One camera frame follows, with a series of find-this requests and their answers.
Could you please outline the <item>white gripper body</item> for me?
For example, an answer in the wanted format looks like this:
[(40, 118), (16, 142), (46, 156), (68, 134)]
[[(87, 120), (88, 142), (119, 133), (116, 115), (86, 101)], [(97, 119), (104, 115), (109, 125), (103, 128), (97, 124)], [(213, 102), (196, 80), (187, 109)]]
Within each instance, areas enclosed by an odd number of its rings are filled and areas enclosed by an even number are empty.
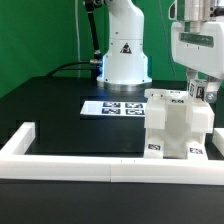
[(176, 63), (217, 79), (224, 79), (224, 22), (205, 22), (199, 34), (171, 26), (172, 57)]

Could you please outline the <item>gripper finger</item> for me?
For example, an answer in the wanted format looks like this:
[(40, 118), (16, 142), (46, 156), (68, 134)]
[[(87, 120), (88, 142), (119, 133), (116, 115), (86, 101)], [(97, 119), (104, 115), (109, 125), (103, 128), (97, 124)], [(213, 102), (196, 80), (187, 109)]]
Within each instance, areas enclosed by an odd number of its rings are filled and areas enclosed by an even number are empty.
[(198, 78), (198, 71), (191, 69), (191, 68), (187, 68), (186, 69), (186, 78), (187, 78), (187, 87), (190, 87), (190, 81), (192, 79)]
[(205, 100), (207, 102), (215, 102), (217, 100), (218, 90), (222, 84), (222, 80), (218, 78), (214, 78), (212, 76), (206, 77), (206, 93)]

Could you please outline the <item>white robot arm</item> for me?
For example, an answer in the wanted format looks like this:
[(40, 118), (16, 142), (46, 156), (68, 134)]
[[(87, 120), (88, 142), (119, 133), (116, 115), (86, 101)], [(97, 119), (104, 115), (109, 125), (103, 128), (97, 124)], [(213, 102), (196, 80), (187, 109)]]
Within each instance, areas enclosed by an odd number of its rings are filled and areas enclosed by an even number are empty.
[[(109, 50), (97, 84), (134, 91), (152, 82), (143, 52), (144, 15), (131, 0), (105, 0), (109, 10)], [(189, 81), (206, 75), (199, 93), (213, 103), (224, 82), (224, 0), (174, 0), (169, 8), (171, 55), (186, 67)]]

